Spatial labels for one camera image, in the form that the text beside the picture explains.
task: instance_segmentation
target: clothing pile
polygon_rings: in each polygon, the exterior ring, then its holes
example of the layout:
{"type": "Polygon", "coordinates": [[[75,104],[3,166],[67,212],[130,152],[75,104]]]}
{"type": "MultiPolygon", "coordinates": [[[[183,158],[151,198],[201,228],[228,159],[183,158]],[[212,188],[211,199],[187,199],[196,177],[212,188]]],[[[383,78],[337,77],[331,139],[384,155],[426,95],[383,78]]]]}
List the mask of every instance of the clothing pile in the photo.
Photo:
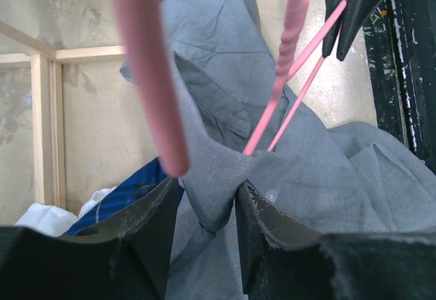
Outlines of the clothing pile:
{"type": "MultiPolygon", "coordinates": [[[[275,79],[255,0],[163,0],[161,8],[192,161],[181,178],[166,298],[247,298],[233,205],[246,179],[282,212],[323,233],[436,226],[435,175],[372,125],[328,130],[301,105],[267,152],[296,99],[289,87],[258,150],[242,154],[275,79]]],[[[128,62],[121,73],[131,81],[128,62]]]]}

